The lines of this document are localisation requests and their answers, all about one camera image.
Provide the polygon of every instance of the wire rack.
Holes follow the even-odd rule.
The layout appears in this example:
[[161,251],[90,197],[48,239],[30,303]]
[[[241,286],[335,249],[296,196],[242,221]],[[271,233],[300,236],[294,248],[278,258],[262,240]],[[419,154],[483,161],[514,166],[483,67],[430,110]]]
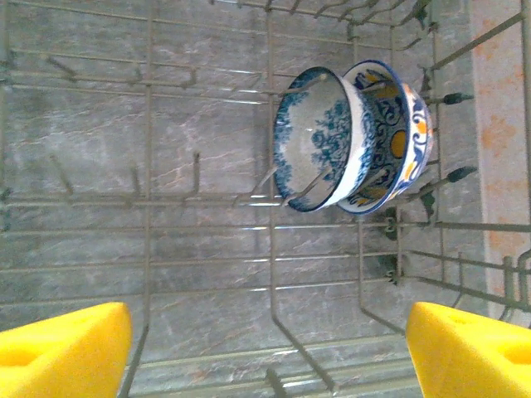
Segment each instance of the wire rack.
[[[516,15],[443,53],[442,3],[5,0],[0,52],[2,328],[93,303],[127,302],[134,315],[135,342],[121,397],[420,394],[403,341],[407,310],[397,310],[397,292],[422,285],[416,299],[454,307],[462,306],[467,298],[478,299],[475,303],[481,305],[497,303],[504,306],[500,318],[508,321],[514,310],[531,310],[531,271],[526,265],[531,250],[524,252],[516,265],[510,257],[497,264],[481,258],[470,260],[461,253],[450,255],[452,231],[528,234],[531,221],[486,224],[444,217],[442,187],[452,181],[446,175],[441,143],[444,132],[440,129],[443,107],[452,103],[452,98],[473,98],[466,93],[448,97],[444,69],[494,36],[520,25],[531,174],[531,4],[523,0]],[[38,35],[32,33],[39,29]],[[201,32],[207,32],[207,38]],[[177,41],[175,48],[185,51],[171,52],[168,48],[172,47],[164,44],[168,37]],[[112,47],[112,41],[119,44]],[[374,218],[353,220],[334,209],[302,215],[285,208],[271,179],[275,171],[273,121],[283,90],[304,69],[295,58],[290,59],[290,52],[296,52],[300,43],[323,54],[321,58],[303,57],[303,64],[324,61],[339,69],[373,54],[385,54],[396,65],[401,57],[420,53],[424,46],[425,64],[413,68],[417,74],[412,79],[418,82],[420,76],[421,94],[431,105],[436,122],[436,150],[429,162],[435,182],[417,194],[399,198],[384,216]],[[229,52],[229,48],[239,52]],[[208,55],[209,51],[222,61],[197,61],[196,54]],[[276,57],[288,58],[291,64],[277,62]],[[53,105],[46,108],[46,99]],[[223,111],[218,105],[228,116],[220,114]],[[97,128],[90,129],[95,109],[100,112],[98,129],[115,129],[117,149],[112,161],[90,146],[90,137],[97,135]],[[121,114],[121,109],[134,109],[136,116]],[[171,142],[168,137],[180,133],[172,129],[171,120],[164,124],[167,114],[184,115],[185,120],[175,125],[188,129],[191,135],[187,140]],[[216,122],[208,124],[209,118]],[[82,120],[76,124],[76,128],[82,126],[81,131],[64,125],[75,119]],[[224,136],[220,120],[243,135]],[[258,132],[254,141],[246,142],[249,131],[245,123],[253,124],[251,135]],[[210,128],[214,132],[207,136],[210,141],[189,145],[205,133],[193,130],[193,124]],[[40,133],[31,136],[30,130]],[[57,131],[67,132],[67,146],[54,144],[51,136]],[[76,141],[77,134],[86,141]],[[242,152],[246,145],[251,151],[240,156],[234,139],[241,140]],[[227,147],[224,140],[232,141]],[[83,148],[76,153],[79,145]],[[171,153],[161,160],[159,154],[168,147]],[[203,158],[209,148],[217,147],[221,155]],[[224,151],[228,158],[222,159],[225,166],[220,169]],[[87,157],[92,158],[92,166],[114,164],[119,170],[113,174],[87,167]],[[232,164],[237,164],[237,171]],[[426,217],[417,199],[430,192],[435,193],[436,204],[433,214],[428,212]],[[420,209],[416,221],[405,217],[404,209],[411,208]],[[319,239],[329,236],[329,240],[323,245],[316,240],[315,250],[286,250],[291,235],[307,231],[319,234]],[[435,249],[409,245],[404,239],[407,231],[430,234]],[[217,235],[224,239],[214,249],[202,251],[205,240]],[[128,243],[124,244],[121,236]],[[170,255],[160,255],[162,246],[184,236],[197,240],[193,250],[182,244],[170,250]],[[481,235],[469,236],[481,240]],[[337,246],[334,240],[343,243]],[[288,246],[293,248],[297,242],[293,238]],[[481,252],[482,244],[474,244]],[[122,245],[134,247],[134,253]],[[247,245],[253,249],[241,249]],[[23,257],[21,252],[29,255]],[[427,263],[422,261],[432,260],[431,271],[435,271],[427,276],[409,272],[405,255],[423,266]],[[394,259],[392,267],[379,269],[374,261],[381,258]],[[290,279],[285,267],[293,263],[304,265],[295,269],[295,278]],[[319,274],[324,264],[341,264],[345,274],[304,282],[301,275],[305,271]],[[228,270],[217,271],[227,266]],[[465,283],[467,266],[479,269],[476,275],[483,278],[473,287]],[[487,291],[485,269],[503,273],[502,294]],[[61,290],[64,286],[68,286],[67,293]],[[350,318],[353,324],[346,327],[346,334],[339,328],[335,334],[319,334],[326,328],[324,323],[337,321],[336,309],[323,304],[336,288],[342,290],[335,305],[348,308],[337,317]],[[315,293],[315,289],[324,290]],[[441,293],[434,294],[434,289]],[[238,299],[242,292],[246,294],[243,301]],[[341,301],[345,298],[353,302]],[[290,307],[291,302],[299,307]],[[312,312],[305,312],[306,302],[327,318],[313,323]],[[485,312],[481,305],[476,312]],[[219,319],[238,323],[242,329],[230,329]],[[266,330],[266,324],[272,326]],[[306,334],[298,330],[302,324],[308,327]],[[247,335],[249,328],[260,330]],[[194,336],[194,329],[196,334],[205,333],[206,348],[194,350],[194,338],[202,337]],[[181,335],[183,340],[173,345],[172,339]],[[224,362],[231,363],[230,371]]]

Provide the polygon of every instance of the blue and white bowl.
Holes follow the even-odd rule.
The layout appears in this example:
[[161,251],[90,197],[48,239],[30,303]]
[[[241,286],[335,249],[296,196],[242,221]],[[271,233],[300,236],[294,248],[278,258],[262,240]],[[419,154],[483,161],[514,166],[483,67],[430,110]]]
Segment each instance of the blue and white bowl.
[[422,97],[383,62],[360,62],[344,79],[363,90],[376,124],[366,182],[338,203],[343,210],[362,215],[376,211],[421,175],[433,146],[433,129]]
[[290,85],[307,90],[286,94],[276,114],[275,184],[297,211],[333,205],[363,181],[373,157],[375,125],[363,96],[354,86],[323,67],[300,74]]

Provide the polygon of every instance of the blue floral bowl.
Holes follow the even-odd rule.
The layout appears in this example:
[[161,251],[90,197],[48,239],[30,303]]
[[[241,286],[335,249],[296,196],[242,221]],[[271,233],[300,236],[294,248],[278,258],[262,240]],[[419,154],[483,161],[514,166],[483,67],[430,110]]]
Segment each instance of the blue floral bowl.
[[352,84],[323,67],[304,71],[287,92],[274,126],[275,184],[284,199],[293,197],[291,207],[314,211],[345,198],[367,175],[373,115]]
[[376,124],[366,182],[338,203],[343,210],[362,215],[404,192],[421,175],[433,146],[433,129],[422,97],[383,62],[360,62],[344,79],[363,90]]

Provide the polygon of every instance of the dish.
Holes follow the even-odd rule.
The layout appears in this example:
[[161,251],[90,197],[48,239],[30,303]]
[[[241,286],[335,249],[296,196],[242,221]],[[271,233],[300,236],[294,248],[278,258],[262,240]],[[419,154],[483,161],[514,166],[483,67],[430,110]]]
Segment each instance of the dish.
[[430,157],[433,129],[422,97],[383,62],[360,62],[344,79],[363,90],[376,124],[366,182],[338,203],[343,210],[362,215],[376,211],[418,179]]
[[305,70],[280,102],[274,124],[275,184],[297,211],[333,205],[367,175],[376,135],[367,101],[331,70]]

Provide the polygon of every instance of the stacked bowls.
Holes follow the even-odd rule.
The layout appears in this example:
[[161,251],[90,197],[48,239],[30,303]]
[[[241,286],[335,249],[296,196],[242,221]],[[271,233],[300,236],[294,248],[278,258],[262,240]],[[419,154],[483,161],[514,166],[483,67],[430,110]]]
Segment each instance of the stacked bowls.
[[421,175],[433,143],[421,96],[381,61],[305,70],[280,102],[275,184],[297,211],[376,211]]

